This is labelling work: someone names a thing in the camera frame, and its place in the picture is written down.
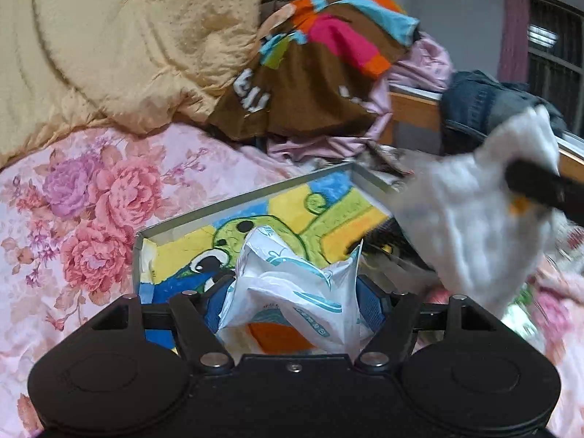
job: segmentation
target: pink curtain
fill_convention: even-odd
[[[505,0],[503,39],[497,78],[504,82],[527,82],[527,31],[529,0]]]

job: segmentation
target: pink floral bedsheet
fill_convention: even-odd
[[[148,225],[298,172],[188,125],[70,135],[0,173],[0,437],[36,434],[32,365],[131,289]]]

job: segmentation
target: cartoon eye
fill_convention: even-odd
[[[229,255],[223,250],[207,250],[191,260],[191,270],[195,273],[218,272],[228,262]]]
[[[242,220],[240,223],[238,223],[237,226],[235,226],[237,228],[238,231],[240,231],[242,234],[245,234],[246,232],[249,232],[251,229],[253,229],[253,222],[251,220]]]

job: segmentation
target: beige comforter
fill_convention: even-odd
[[[78,128],[203,121],[260,0],[0,0],[0,168]]]

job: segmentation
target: pink patch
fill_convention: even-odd
[[[332,54],[358,69],[379,54],[374,44],[330,14],[321,15],[313,23],[308,40],[324,44]]]

